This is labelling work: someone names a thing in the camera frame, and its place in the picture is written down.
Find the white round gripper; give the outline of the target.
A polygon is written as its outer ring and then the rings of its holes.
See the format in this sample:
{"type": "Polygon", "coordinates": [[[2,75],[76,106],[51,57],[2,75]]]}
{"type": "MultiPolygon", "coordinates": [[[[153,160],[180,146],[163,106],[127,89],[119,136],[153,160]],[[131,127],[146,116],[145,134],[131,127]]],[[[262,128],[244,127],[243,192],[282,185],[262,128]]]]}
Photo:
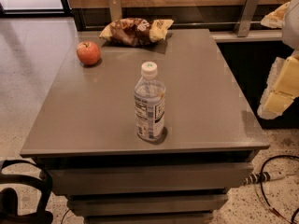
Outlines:
{"type": "MultiPolygon", "coordinates": [[[[291,0],[265,15],[261,25],[272,29],[282,28],[283,43],[292,49],[299,49],[299,0],[291,0]]],[[[287,59],[276,57],[266,84],[257,114],[262,119],[275,119],[299,97],[298,56],[287,59]]]]}

